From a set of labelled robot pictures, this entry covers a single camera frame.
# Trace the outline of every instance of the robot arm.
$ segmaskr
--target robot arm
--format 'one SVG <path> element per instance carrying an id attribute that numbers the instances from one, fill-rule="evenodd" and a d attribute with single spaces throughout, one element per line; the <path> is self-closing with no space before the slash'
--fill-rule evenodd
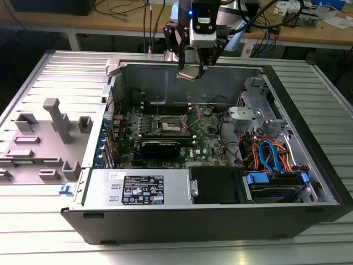
<path id="1" fill-rule="evenodd" d="M 231 47 L 227 50 L 235 50 L 243 32 L 251 26 L 267 28 L 254 22 L 278 0 L 272 0 L 259 13 L 257 0 L 247 1 L 251 3 L 242 4 L 240 0 L 179 0 L 178 21 L 167 23 L 163 31 L 168 51 L 179 58 L 180 77 L 191 81 L 201 78 L 209 66 L 215 65 L 231 35 Z M 301 9 L 295 17 L 269 28 L 279 27 L 295 19 L 304 7 L 303 0 L 299 2 Z M 190 49 L 197 50 L 199 68 L 185 65 L 185 51 Z"/>
<path id="2" fill-rule="evenodd" d="M 200 78 L 208 66 L 218 60 L 227 46 L 231 29 L 217 25 L 220 0 L 180 0 L 178 22 L 169 22 L 163 27 L 167 48 L 179 58 L 178 71 L 181 77 Z M 197 49 L 200 59 L 198 69 L 185 66 L 185 51 Z"/>

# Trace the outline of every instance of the slotted metal surface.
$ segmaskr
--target slotted metal surface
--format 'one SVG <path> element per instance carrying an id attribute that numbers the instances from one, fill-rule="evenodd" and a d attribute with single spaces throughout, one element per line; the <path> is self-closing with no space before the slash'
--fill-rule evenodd
<path id="1" fill-rule="evenodd" d="M 95 103 L 95 96 L 88 92 L 99 90 L 95 86 L 104 82 L 104 65 L 112 57 L 118 58 L 118 55 L 97 52 L 55 53 L 47 59 L 47 67 L 40 70 L 41 74 L 33 80 L 33 84 L 57 80 L 84 83 L 90 80 L 96 84 L 87 87 L 80 84 L 83 88 L 32 88 L 35 93 L 27 95 L 26 102 L 41 103 L 43 97 L 55 93 L 60 96 L 62 107 L 65 104 L 65 108 L 72 107 L 69 110 L 72 110 L 71 115 L 75 117 L 75 104 Z M 147 58 L 145 55 L 131 54 L 123 54 L 122 57 Z M 350 109 L 345 102 L 338 100 L 340 95 L 319 75 L 314 66 L 304 61 L 283 60 L 221 58 L 219 62 L 272 65 L 347 189 L 353 194 L 353 120 Z M 64 89 L 75 93 L 65 94 L 62 92 Z M 80 96 L 82 100 L 73 100 L 72 95 Z M 4 132 L 0 135 L 9 137 Z M 283 265 L 351 264 L 353 261 L 353 214 L 334 223 L 315 225 L 296 238 L 287 240 L 92 246 L 84 243 L 80 235 L 58 213 L 62 205 L 67 205 L 68 200 L 72 200 L 72 197 L 60 197 L 59 188 L 59 185 L 0 186 L 2 264 L 62 264 L 70 261 L 89 264 Z"/>

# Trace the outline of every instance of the red cable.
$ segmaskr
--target red cable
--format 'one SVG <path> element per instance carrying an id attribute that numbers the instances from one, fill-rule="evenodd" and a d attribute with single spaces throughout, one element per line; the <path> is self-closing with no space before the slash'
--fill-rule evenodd
<path id="1" fill-rule="evenodd" d="M 119 101 L 119 106 L 120 106 L 120 109 L 119 109 L 118 116 L 119 116 L 119 115 L 120 115 L 120 113 L 121 113 L 121 101 Z"/>

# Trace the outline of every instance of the power supply label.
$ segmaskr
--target power supply label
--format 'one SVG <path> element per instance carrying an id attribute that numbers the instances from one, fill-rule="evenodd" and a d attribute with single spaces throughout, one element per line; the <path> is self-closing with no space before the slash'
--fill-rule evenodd
<path id="1" fill-rule="evenodd" d="M 122 203 L 124 205 L 163 204 L 163 176 L 125 176 Z"/>

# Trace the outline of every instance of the white label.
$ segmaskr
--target white label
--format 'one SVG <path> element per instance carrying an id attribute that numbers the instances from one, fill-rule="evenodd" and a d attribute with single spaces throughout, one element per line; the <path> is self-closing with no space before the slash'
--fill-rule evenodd
<path id="1" fill-rule="evenodd" d="M 116 171 L 109 172 L 109 179 L 119 179 L 119 178 L 124 178 L 125 176 L 126 176 L 126 172 L 116 172 Z"/>
<path id="2" fill-rule="evenodd" d="M 201 24 L 209 24 L 211 22 L 210 18 L 197 18 L 197 21 Z"/>

